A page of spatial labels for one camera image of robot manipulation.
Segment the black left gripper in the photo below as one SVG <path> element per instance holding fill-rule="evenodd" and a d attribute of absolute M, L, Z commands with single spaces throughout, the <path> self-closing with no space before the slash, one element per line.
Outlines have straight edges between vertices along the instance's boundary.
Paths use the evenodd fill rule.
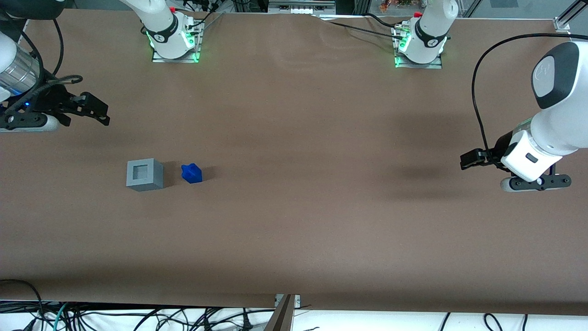
<path fill-rule="evenodd" d="M 475 148 L 460 156 L 460 169 L 462 171 L 472 167 L 486 167 L 494 164 L 502 171 L 509 171 L 509 169 L 502 163 L 501 159 L 504 157 L 512 139 L 512 132 L 507 132 L 496 141 L 493 148 L 483 149 Z"/>

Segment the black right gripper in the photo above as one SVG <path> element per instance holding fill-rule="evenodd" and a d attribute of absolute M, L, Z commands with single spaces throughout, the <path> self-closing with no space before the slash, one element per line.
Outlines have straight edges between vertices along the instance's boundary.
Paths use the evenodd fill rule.
<path fill-rule="evenodd" d="M 1 107 L 1 128 L 59 128 L 70 126 L 69 114 L 94 119 L 109 126 L 111 118 L 107 115 L 108 105 L 90 92 L 73 96 L 63 85 L 55 85 L 25 100 L 24 95 L 8 99 L 8 106 L 23 103 L 15 110 Z"/>

